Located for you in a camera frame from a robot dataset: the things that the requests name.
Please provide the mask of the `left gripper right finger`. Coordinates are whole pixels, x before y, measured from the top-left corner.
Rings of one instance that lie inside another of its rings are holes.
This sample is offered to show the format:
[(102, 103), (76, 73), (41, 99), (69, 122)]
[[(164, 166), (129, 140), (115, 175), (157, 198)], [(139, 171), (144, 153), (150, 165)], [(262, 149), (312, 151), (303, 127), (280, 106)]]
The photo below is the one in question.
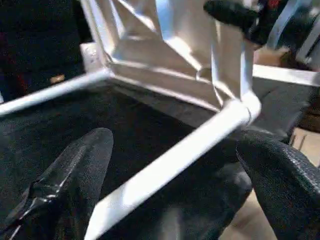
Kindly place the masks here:
[(320, 170), (273, 136), (243, 131), (236, 155), (279, 240), (320, 238)]

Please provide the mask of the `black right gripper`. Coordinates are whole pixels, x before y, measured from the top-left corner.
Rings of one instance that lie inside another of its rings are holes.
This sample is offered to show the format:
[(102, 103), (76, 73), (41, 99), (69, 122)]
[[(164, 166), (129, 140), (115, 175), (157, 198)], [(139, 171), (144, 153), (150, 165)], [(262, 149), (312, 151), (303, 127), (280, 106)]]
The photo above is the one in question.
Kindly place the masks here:
[(208, 0), (203, 10), (213, 19), (238, 28), (249, 28), (245, 38), (250, 42), (263, 46), (276, 20), (284, 9), (283, 0), (258, 0), (257, 11), (243, 4), (230, 0)]

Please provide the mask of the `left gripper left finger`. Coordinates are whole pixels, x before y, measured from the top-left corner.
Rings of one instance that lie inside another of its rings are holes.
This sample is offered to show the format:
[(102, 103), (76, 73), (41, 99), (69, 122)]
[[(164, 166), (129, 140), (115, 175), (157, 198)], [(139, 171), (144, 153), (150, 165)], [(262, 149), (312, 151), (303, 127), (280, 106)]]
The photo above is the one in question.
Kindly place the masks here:
[(22, 194), (0, 227), (2, 240), (83, 240), (113, 150), (96, 128), (69, 144)]

